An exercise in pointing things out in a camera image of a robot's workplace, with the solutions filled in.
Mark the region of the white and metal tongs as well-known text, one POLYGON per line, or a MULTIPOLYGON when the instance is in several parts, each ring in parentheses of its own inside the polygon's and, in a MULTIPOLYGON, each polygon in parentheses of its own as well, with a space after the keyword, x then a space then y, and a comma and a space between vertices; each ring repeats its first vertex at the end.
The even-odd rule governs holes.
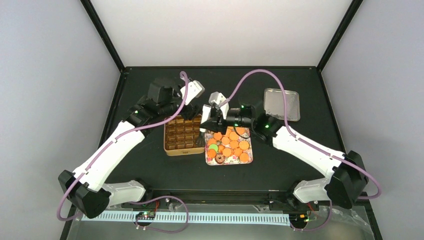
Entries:
POLYGON ((212 107, 210 105, 204 104, 202 107, 199 134, 195 142, 197 147, 205 146, 205 133, 207 129, 204 127, 204 123, 210 118, 211 110, 212 107))

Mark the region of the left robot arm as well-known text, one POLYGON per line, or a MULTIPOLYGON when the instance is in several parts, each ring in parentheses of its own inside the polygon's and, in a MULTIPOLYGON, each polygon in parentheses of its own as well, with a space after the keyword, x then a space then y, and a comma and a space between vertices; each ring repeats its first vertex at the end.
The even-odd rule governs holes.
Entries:
POLYGON ((129 113, 117 125, 110 137, 83 164, 73 171, 64 170, 58 181, 63 190, 56 216, 60 221, 65 200, 69 200, 86 217, 93 219, 111 206, 142 200, 146 187, 139 180, 121 183, 106 183, 107 178, 124 157, 140 144, 153 128, 160 127, 181 115, 191 120, 199 108, 192 105, 205 88, 197 80, 186 75, 184 85, 171 79, 157 78, 129 113))

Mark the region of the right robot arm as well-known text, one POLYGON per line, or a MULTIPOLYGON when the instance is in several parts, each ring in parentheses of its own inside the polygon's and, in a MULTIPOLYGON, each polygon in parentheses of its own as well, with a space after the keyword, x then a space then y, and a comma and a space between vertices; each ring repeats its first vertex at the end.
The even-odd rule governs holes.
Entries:
POLYGON ((263 143, 300 159, 322 174, 320 179, 299 181, 286 193, 284 200, 290 209, 299 209, 313 201, 332 201, 350 209, 361 198, 369 177, 359 153, 326 148, 297 133, 282 120, 267 114, 262 101, 230 108, 227 103, 219 105, 224 100, 222 96, 203 105, 202 129, 224 134, 229 127, 248 128, 263 143))

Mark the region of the gold cookie tin with tray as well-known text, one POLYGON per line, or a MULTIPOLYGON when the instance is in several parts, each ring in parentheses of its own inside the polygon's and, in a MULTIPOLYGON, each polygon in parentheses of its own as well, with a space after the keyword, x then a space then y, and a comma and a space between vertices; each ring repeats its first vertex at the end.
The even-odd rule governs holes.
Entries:
POLYGON ((163 148, 170 157, 201 154, 203 146, 197 145, 202 115, 184 120, 180 115, 164 125, 163 148))

